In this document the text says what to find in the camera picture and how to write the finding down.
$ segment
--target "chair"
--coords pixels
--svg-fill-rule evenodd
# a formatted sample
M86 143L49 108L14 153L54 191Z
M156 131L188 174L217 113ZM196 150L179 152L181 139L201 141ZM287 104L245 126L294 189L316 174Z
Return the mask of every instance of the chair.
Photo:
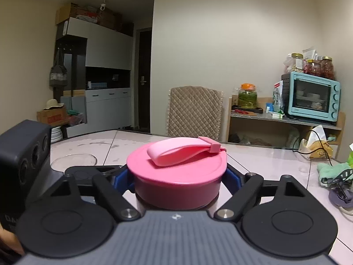
M222 101L222 91L201 86L181 86L170 89L167 135L207 136L218 140Z

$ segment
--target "dark door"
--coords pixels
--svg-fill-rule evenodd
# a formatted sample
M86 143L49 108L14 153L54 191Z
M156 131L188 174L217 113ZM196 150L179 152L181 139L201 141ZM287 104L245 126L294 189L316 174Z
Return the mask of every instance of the dark door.
M152 30L140 32L138 54L138 123L140 131L150 132Z

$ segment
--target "toaster oven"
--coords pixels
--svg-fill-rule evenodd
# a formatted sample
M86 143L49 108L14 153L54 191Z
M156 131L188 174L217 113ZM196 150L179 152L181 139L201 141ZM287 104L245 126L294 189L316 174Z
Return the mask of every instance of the toaster oven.
M340 107L340 83L309 74L282 75L284 112L287 115L336 122Z

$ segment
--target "glass jar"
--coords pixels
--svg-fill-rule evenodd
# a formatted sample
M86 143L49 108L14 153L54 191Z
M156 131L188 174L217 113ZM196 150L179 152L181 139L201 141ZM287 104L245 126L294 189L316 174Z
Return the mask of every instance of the glass jar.
M321 77L321 65L320 61L307 60L305 66L305 73L312 76Z
M322 57L321 76L326 79L335 80L332 58L328 56Z
M289 67L287 68L287 72L298 72L303 73L303 55L300 53L292 53L292 61Z
M238 94L238 106L241 108L257 108L257 92L253 84L242 84Z

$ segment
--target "red chili pepper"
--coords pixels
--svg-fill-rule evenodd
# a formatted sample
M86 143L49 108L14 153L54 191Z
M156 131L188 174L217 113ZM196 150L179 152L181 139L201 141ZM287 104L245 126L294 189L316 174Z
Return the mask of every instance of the red chili pepper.
M249 114L248 112L246 112L245 110L235 110L235 113L240 113L240 114Z

